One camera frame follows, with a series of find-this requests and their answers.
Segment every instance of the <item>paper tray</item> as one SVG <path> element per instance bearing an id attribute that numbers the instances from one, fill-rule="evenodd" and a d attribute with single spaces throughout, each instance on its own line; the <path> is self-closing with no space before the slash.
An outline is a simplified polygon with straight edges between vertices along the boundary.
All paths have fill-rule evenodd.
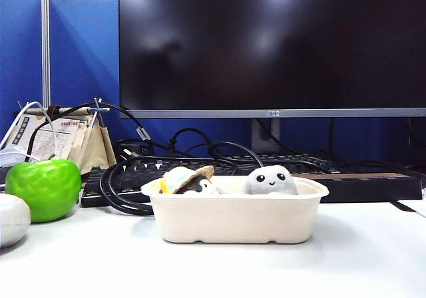
<path id="1" fill-rule="evenodd" d="M 247 176 L 213 176 L 218 196 L 159 194 L 160 180 L 142 186 L 163 239 L 175 243 L 300 243 L 307 240 L 328 189 L 295 177 L 298 195 L 248 195 Z"/>

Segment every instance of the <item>desk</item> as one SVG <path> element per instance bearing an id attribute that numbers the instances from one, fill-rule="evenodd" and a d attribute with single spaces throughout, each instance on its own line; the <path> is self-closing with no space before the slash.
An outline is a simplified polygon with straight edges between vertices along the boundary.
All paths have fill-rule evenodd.
<path id="1" fill-rule="evenodd" d="M 175 244 L 153 217 L 76 206 L 31 225 L 1 252 L 0 273 L 0 295 L 15 297 L 424 298 L 426 218 L 386 203 L 320 204 L 301 244 Z"/>

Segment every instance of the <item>plush toy face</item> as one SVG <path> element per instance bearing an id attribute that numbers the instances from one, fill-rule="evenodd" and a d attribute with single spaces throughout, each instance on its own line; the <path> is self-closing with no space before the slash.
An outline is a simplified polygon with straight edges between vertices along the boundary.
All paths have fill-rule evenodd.
<path id="1" fill-rule="evenodd" d="M 255 169 L 247 176 L 246 189 L 249 194 L 297 194 L 292 176 L 281 165 Z"/>
<path id="2" fill-rule="evenodd" d="M 176 194 L 214 195 L 219 194 L 219 192 L 205 176 L 197 176 L 187 185 L 181 187 Z"/>

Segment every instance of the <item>calendar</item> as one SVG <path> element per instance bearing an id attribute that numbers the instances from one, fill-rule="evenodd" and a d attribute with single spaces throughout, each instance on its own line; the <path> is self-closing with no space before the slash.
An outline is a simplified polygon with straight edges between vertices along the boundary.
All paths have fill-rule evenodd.
<path id="1" fill-rule="evenodd" d="M 7 145 L 14 145 L 28 149 L 29 141 L 34 130 L 44 123 L 45 117 L 24 114 Z M 72 147 L 81 146 L 87 128 L 86 120 L 72 118 L 60 118 L 53 122 L 55 137 L 57 141 L 57 153 L 55 158 L 68 158 Z M 32 156 L 41 160 L 47 159 L 54 154 L 53 133 L 50 124 L 39 129 L 35 136 Z"/>

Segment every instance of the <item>black keyboard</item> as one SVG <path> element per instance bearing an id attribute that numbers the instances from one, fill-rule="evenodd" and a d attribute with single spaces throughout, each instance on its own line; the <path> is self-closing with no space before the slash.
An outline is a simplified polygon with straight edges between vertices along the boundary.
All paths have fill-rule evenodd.
<path id="1" fill-rule="evenodd" d="M 162 175 L 176 166 L 186 166 L 196 170 L 205 165 L 213 165 L 214 174 L 248 175 L 258 167 L 251 156 L 227 156 L 235 163 L 235 168 L 229 164 L 213 161 L 191 160 L 148 160 L 140 161 L 133 166 L 127 166 L 112 180 L 114 190 L 128 200 L 134 202 L 149 202 L 149 197 L 140 192 L 140 187 Z M 421 199 L 421 181 L 412 176 L 400 174 L 342 174 L 333 162 L 304 155 L 282 156 L 277 154 L 260 155 L 265 166 L 280 164 L 285 166 L 292 175 L 307 177 L 327 186 L 330 194 L 321 202 L 392 202 L 395 200 Z M 99 181 L 104 170 L 94 167 L 88 175 L 81 197 L 81 206 L 100 207 L 107 204 L 99 194 Z"/>

